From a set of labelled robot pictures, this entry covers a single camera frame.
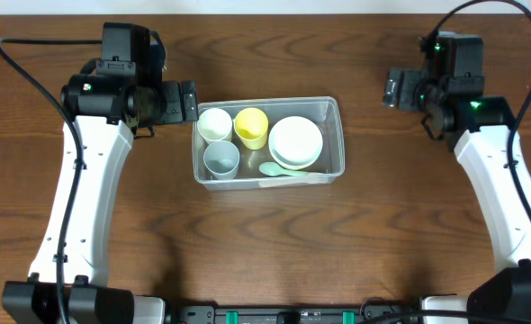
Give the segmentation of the cream plastic cup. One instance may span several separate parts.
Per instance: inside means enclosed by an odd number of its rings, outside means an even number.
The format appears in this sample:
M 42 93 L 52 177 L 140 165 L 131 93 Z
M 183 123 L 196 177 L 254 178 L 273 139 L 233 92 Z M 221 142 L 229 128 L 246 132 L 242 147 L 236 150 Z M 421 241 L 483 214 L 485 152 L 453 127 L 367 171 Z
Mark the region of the cream plastic cup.
M 197 130 L 207 144 L 216 141 L 231 141 L 233 120 L 219 108 L 204 111 L 197 122 Z

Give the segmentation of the grey plastic cup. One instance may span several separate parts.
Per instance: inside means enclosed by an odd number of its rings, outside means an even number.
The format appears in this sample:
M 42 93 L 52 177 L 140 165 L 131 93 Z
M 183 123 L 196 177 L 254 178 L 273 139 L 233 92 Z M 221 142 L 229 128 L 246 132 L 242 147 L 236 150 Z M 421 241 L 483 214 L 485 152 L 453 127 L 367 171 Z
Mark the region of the grey plastic cup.
M 239 162 L 239 149 L 226 140 L 213 142 L 203 154 L 204 165 L 218 180 L 234 179 L 239 171 Z

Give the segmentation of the yellow plastic cup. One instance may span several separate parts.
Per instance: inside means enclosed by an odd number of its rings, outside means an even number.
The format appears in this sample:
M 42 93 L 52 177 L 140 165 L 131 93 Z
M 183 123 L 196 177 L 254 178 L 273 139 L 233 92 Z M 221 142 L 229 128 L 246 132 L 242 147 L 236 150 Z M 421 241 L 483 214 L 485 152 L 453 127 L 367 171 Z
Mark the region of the yellow plastic cup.
M 240 111 L 234 120 L 234 131 L 248 149 L 261 149 L 267 141 L 269 120 L 257 108 L 248 107 Z

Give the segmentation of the clear plastic container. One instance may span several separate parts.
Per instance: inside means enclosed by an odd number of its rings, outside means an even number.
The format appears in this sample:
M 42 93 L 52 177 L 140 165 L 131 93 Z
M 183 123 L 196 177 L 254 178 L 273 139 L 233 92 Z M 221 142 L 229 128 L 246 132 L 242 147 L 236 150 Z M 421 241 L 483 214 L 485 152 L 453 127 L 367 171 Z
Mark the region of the clear plastic container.
M 258 150 L 246 148 L 234 131 L 234 120 L 237 114 L 248 107 L 262 110 L 269 120 L 266 144 Z M 230 142 L 237 146 L 240 153 L 240 162 L 238 174 L 234 179 L 216 179 L 203 163 L 204 151 L 210 144 L 207 144 L 199 134 L 196 122 L 193 126 L 192 137 L 193 176 L 198 183 L 204 185 L 209 190 L 255 189 L 260 188 L 257 182 L 261 179 L 287 177 L 287 175 L 264 175 L 258 168 L 264 162 L 275 162 L 268 148 L 269 133 L 277 122 L 290 116 L 300 116 L 314 122 L 321 130 L 323 136 L 323 149 L 319 158 L 311 166 L 296 171 L 309 172 L 309 174 L 325 174 L 333 177 L 334 180 L 345 171 L 346 159 L 343 127 L 338 103 L 330 96 L 210 102 L 201 104 L 200 112 L 202 114 L 211 108 L 222 109 L 232 118 L 233 129 Z

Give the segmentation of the white plastic bowl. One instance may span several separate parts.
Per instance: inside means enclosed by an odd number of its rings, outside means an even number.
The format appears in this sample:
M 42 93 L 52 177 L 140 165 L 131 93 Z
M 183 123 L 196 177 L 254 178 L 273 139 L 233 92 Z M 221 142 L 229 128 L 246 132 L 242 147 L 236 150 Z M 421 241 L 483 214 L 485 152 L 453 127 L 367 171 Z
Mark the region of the white plastic bowl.
M 278 121 L 271 129 L 268 148 L 272 158 L 293 163 L 308 160 L 315 162 L 323 149 L 323 136 L 313 121 L 300 116 L 290 116 Z

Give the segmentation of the mint green plastic spoon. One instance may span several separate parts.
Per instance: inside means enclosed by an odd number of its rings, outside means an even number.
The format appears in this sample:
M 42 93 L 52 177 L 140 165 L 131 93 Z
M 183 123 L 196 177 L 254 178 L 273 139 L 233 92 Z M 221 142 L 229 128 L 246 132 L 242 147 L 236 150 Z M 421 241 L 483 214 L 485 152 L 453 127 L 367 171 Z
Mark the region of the mint green plastic spoon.
M 266 176 L 307 176 L 309 172 L 286 169 L 276 162 L 264 162 L 259 171 Z

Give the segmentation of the pink plastic fork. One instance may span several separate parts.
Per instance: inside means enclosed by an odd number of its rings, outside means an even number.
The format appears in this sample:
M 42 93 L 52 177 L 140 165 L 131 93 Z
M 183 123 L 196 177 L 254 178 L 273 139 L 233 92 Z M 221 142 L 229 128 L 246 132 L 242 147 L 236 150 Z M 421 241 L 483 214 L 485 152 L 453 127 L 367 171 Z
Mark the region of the pink plastic fork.
M 259 180 L 260 188 L 303 186 L 303 185 L 325 185 L 330 184 L 333 177 L 325 174 L 309 174 L 305 176 L 271 177 Z

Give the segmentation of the yellow plastic bowl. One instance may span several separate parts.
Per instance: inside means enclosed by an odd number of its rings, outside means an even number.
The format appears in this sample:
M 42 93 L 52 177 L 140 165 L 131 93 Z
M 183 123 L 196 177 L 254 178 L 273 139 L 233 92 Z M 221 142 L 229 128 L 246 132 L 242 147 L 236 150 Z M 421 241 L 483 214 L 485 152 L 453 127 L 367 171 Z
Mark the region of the yellow plastic bowl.
M 292 161 L 280 159 L 280 158 L 277 158 L 277 157 L 274 157 L 274 161 L 276 163 L 278 163 L 280 166 L 282 166 L 282 167 L 284 167 L 286 169 L 290 169 L 290 170 L 303 170 L 303 169 L 305 169 L 307 167 L 310 167 L 314 163 L 313 160 L 308 160 L 308 161 L 299 162 L 299 163 L 293 163 Z

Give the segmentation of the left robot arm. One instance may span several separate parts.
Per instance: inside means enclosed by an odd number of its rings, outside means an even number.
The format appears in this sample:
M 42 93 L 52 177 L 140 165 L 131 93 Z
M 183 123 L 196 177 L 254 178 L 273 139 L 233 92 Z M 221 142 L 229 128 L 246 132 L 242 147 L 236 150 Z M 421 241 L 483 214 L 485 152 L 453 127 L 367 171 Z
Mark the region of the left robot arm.
M 5 284 L 18 323 L 168 323 L 160 297 L 108 284 L 108 243 L 124 162 L 138 130 L 200 118 L 195 83 L 166 81 L 157 32 L 108 22 L 102 53 L 50 98 L 64 121 L 64 150 L 49 224 L 25 281 Z

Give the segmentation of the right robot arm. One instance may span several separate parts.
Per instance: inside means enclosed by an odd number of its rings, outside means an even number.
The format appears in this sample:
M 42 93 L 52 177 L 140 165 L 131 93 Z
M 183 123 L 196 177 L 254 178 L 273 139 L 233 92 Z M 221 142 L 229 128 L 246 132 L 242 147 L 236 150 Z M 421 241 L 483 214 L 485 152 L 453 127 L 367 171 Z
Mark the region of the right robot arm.
M 421 49 L 422 68 L 390 69 L 382 103 L 423 114 L 427 135 L 454 153 L 481 207 L 496 274 L 467 296 L 428 296 L 420 307 L 531 320 L 531 222 L 510 172 L 530 206 L 531 176 L 519 144 L 507 147 L 515 117 L 504 97 L 483 93 L 481 37 L 436 31 Z

